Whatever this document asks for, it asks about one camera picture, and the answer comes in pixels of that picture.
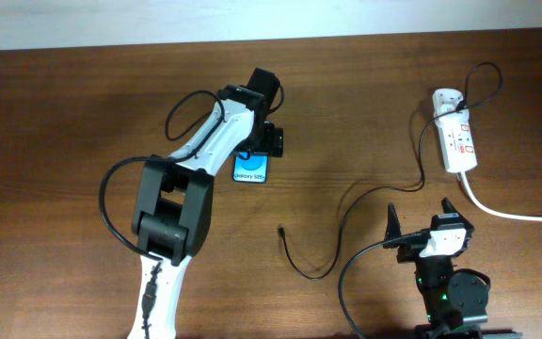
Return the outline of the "blue Galaxy smartphone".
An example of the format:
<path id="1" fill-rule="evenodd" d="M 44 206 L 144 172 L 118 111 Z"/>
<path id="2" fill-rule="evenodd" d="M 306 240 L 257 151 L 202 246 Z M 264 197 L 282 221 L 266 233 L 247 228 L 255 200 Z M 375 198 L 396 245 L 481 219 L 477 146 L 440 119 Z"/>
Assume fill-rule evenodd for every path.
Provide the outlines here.
<path id="1" fill-rule="evenodd" d="M 267 179 L 268 156 L 240 152 L 234 158 L 232 179 L 235 182 L 264 184 Z"/>

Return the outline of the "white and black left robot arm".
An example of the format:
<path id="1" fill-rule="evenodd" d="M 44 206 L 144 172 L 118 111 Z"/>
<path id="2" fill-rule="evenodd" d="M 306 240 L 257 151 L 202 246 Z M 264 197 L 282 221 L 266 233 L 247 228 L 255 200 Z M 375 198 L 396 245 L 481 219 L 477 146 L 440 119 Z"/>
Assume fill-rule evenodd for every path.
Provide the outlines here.
<path id="1" fill-rule="evenodd" d="M 215 175 L 234 152 L 281 156 L 283 131 L 269 122 L 283 89 L 257 68 L 244 86 L 214 93 L 206 122 L 179 150 L 145 163 L 132 220 L 141 284 L 132 338 L 173 338 L 183 277 L 208 234 Z"/>

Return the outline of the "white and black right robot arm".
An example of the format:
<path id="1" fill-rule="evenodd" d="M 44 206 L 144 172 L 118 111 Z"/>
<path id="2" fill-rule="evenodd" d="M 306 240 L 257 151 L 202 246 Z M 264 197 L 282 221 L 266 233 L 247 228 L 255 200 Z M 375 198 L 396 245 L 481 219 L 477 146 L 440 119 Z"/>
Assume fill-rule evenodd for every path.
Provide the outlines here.
<path id="1" fill-rule="evenodd" d="M 403 234 L 393 204 L 387 208 L 385 249 L 397 250 L 397 262 L 413 263 L 415 281 L 422 295 L 426 325 L 418 325 L 414 336 L 421 339 L 521 338 L 512 330 L 483 331 L 488 321 L 486 307 L 490 278 L 477 270 L 457 268 L 453 259 L 467 248 L 474 226 L 448 199 L 441 201 L 442 212 L 430 226 L 412 234 Z"/>

